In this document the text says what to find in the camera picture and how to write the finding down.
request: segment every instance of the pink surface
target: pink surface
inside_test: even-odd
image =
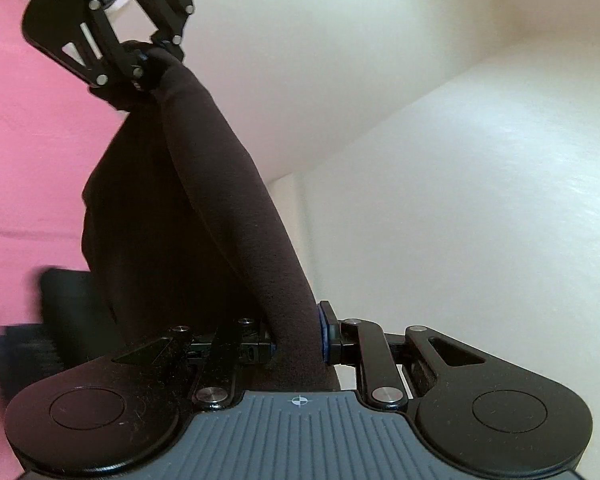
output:
[[[0,325],[35,319],[40,266],[86,268],[82,187],[120,116],[20,35],[26,0],[0,0]],[[21,469],[4,438],[0,480]]]

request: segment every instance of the circular cap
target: circular cap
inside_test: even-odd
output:
[[[533,395],[515,390],[499,390],[475,399],[474,415],[492,430],[526,433],[546,420],[546,408]]]
[[[371,396],[378,402],[386,402],[388,404],[390,402],[398,402],[404,397],[404,394],[398,388],[382,386],[373,390]]]
[[[196,399],[200,402],[206,402],[208,404],[213,404],[215,402],[222,402],[229,395],[226,390],[223,388],[218,388],[216,386],[210,386],[208,388],[202,388],[196,392]]]
[[[111,424],[125,411],[118,394],[100,388],[74,390],[51,405],[51,418],[69,430],[95,430]]]

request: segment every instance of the folded fabric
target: folded fabric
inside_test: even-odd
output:
[[[82,251],[123,337],[259,317],[277,350],[251,388],[339,389],[311,288],[249,153],[184,65],[148,55],[160,76],[83,193]]]

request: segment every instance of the pink fabric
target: pink fabric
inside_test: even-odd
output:
[[[121,123],[20,33],[26,0],[0,0],[0,325],[34,320],[40,266],[86,268],[82,187]],[[2,431],[0,480],[21,469]]]

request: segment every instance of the black bracket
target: black bracket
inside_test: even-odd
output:
[[[120,44],[105,13],[116,0],[31,0],[22,20],[24,38],[91,86],[142,77],[138,52]],[[157,30],[152,42],[179,60],[193,0],[137,0]]]

